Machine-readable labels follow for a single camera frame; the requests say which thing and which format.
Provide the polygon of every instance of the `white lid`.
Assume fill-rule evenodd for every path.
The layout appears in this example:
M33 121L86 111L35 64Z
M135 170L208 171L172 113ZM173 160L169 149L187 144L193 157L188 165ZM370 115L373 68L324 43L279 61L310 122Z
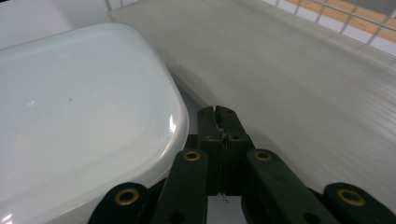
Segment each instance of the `white lid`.
M153 185L184 146L175 83L109 23L0 50L0 223L84 223L112 187Z

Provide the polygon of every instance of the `white plastic container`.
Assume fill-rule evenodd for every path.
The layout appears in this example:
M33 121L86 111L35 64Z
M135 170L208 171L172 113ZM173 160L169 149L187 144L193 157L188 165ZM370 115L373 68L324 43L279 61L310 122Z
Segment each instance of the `white plastic container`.
M112 187L163 178L188 126L173 79L130 26L0 50L0 223L86 223Z

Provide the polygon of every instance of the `brass screw insert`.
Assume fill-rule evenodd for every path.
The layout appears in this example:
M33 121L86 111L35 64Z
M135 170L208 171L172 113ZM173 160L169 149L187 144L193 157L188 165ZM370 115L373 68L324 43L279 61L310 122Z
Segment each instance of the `brass screw insert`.
M188 151L183 155L184 160L186 161L198 161L201 159L201 154L196 151Z
M138 198L139 191L137 191L137 189L122 189L117 193L114 201L118 205L126 206L134 203Z
M355 206L364 206L366 201L357 192L350 189L339 189L337 190L338 197L345 203L349 203Z
M254 156L259 161L270 161L272 159L271 154L269 154L268 152L264 152L264 151L256 151L254 153Z

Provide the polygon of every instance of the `white wall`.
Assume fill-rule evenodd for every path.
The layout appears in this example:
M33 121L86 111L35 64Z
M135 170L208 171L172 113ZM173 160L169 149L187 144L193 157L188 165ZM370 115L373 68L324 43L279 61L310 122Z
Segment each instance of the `white wall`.
M0 49L96 23L136 0L11 0L0 4Z

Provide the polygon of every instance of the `white countertop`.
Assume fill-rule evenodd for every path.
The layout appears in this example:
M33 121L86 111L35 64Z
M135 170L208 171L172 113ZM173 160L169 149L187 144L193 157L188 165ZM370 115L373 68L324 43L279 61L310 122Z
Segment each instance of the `white countertop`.
M308 187L347 182L396 212L395 59L259 0L145 0L110 16Z

